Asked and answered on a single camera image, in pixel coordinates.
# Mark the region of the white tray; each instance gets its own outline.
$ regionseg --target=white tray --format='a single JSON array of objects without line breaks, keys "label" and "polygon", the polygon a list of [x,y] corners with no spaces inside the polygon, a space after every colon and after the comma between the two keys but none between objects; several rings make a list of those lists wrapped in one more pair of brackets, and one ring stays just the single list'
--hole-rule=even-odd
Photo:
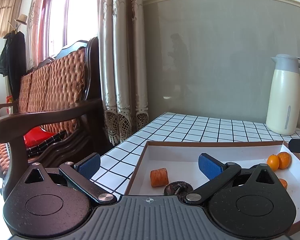
[{"label": "white tray", "polygon": [[276,171],[280,179],[288,183],[287,192],[293,200],[297,215],[289,232],[292,235],[300,230],[300,155],[293,154],[283,141],[238,142],[238,143],[191,143],[148,141],[127,186],[125,195],[163,195],[165,186],[151,187],[150,171],[166,168],[169,182],[185,181],[195,189],[208,181],[199,170],[198,158],[207,153],[217,160],[238,163],[242,168],[250,168],[266,163],[272,154],[286,151],[291,154],[289,168]]}]

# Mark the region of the woven cushion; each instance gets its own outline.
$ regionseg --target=woven cushion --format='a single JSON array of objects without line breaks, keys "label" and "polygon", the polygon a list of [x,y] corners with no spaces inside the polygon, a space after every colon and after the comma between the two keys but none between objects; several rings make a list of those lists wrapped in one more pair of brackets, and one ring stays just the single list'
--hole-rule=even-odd
[{"label": "woven cushion", "polygon": [[[85,49],[79,49],[51,62],[48,89],[44,110],[51,111],[68,107],[70,104],[82,100],[85,86]],[[57,133],[66,130],[71,134],[76,126],[76,119],[44,125],[44,129]]]},{"label": "woven cushion", "polygon": [[7,174],[9,168],[10,158],[7,152],[5,143],[0,143],[0,177],[4,177]]},{"label": "woven cushion", "polygon": [[43,111],[49,80],[49,71],[50,66],[46,65],[34,71],[32,74],[32,83],[28,103],[29,113]]},{"label": "woven cushion", "polygon": [[19,94],[19,112],[20,113],[26,113],[28,111],[31,81],[32,81],[32,73],[25,75],[21,78],[20,94]]}]

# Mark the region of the crosshair marking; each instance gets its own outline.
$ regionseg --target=crosshair marking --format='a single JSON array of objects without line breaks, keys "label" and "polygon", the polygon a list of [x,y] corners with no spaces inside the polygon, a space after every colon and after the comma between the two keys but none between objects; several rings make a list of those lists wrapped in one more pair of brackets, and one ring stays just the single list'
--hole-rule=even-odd
[{"label": "crosshair marking", "polygon": [[152,203],[152,202],[154,201],[154,199],[153,199],[153,198],[147,198],[146,201],[147,201],[148,203]]}]

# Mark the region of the wooden sofa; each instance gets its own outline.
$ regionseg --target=wooden sofa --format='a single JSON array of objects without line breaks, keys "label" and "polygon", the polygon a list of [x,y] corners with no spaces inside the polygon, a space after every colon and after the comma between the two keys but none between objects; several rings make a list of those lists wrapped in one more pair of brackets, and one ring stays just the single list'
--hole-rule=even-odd
[{"label": "wooden sofa", "polygon": [[[14,106],[14,114],[0,117],[4,199],[33,162],[58,167],[111,149],[104,133],[98,62],[98,38],[78,41],[22,77],[18,102],[0,105]],[[36,126],[53,133],[66,130],[66,138],[29,158],[23,135]]]}]

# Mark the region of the window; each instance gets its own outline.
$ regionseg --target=window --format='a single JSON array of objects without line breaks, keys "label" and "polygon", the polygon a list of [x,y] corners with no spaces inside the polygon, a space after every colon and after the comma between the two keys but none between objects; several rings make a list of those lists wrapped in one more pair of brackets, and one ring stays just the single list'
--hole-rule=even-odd
[{"label": "window", "polygon": [[62,47],[97,35],[97,0],[43,0],[39,61]]}]

